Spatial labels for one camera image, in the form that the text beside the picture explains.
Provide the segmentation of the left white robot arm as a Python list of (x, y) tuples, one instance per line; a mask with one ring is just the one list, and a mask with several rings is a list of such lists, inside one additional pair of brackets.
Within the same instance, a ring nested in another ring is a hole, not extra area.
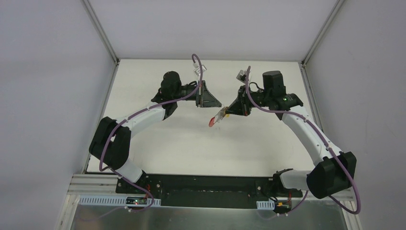
[(164, 74), (157, 94), (143, 109), (122, 118), (101, 119), (90, 143), (89, 152), (101, 164), (128, 179), (128, 188), (135, 194), (145, 190), (144, 171), (129, 158), (131, 139), (147, 127), (170, 117), (178, 101), (194, 101), (199, 108), (221, 107), (222, 104), (201, 83), (182, 85), (175, 71)]

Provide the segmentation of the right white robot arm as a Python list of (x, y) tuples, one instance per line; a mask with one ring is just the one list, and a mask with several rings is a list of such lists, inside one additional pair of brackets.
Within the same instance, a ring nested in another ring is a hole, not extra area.
[(248, 116), (252, 108), (270, 110), (298, 137), (315, 166), (311, 171), (288, 169), (276, 173), (277, 180), (271, 184), (274, 194), (284, 196), (298, 189), (321, 199), (352, 187), (356, 157), (352, 152), (343, 152), (313, 123), (300, 98), (286, 92), (282, 73), (264, 72), (263, 88), (257, 91), (250, 89), (247, 75), (247, 70), (238, 73), (237, 80), (243, 85), (225, 113)]

